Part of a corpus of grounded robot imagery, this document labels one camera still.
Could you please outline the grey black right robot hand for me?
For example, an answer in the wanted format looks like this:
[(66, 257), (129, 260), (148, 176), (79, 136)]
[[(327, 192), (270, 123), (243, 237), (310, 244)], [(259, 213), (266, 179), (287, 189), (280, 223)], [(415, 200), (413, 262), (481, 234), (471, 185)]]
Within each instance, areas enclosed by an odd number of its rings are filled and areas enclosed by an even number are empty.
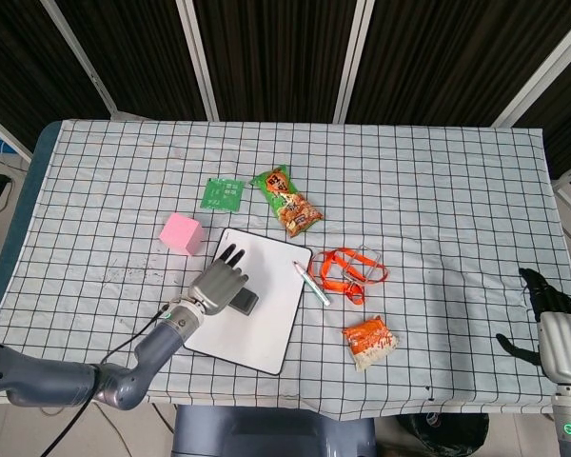
[(551, 382), (571, 385), (571, 298), (532, 268), (520, 268), (519, 274), (529, 291), (539, 348), (518, 348), (500, 333), (497, 341), (509, 355), (540, 367)]

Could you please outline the grey black left robot hand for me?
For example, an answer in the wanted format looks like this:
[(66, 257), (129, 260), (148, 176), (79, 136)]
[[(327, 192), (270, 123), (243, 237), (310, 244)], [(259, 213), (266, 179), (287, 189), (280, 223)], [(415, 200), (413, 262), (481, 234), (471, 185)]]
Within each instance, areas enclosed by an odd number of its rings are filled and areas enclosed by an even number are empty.
[(189, 286), (187, 298), (199, 304), (206, 315), (220, 313), (248, 280), (237, 264), (245, 251), (230, 244)]

